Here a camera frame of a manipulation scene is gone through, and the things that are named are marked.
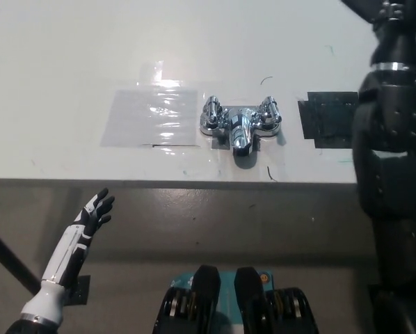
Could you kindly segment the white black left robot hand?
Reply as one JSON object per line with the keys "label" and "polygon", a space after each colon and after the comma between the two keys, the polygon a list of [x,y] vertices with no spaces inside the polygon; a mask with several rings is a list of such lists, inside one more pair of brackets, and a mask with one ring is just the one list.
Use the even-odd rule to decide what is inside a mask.
{"label": "white black left robot hand", "polygon": [[111,220],[114,196],[107,188],[94,195],[69,224],[48,262],[42,279],[71,288],[86,260],[95,233]]}

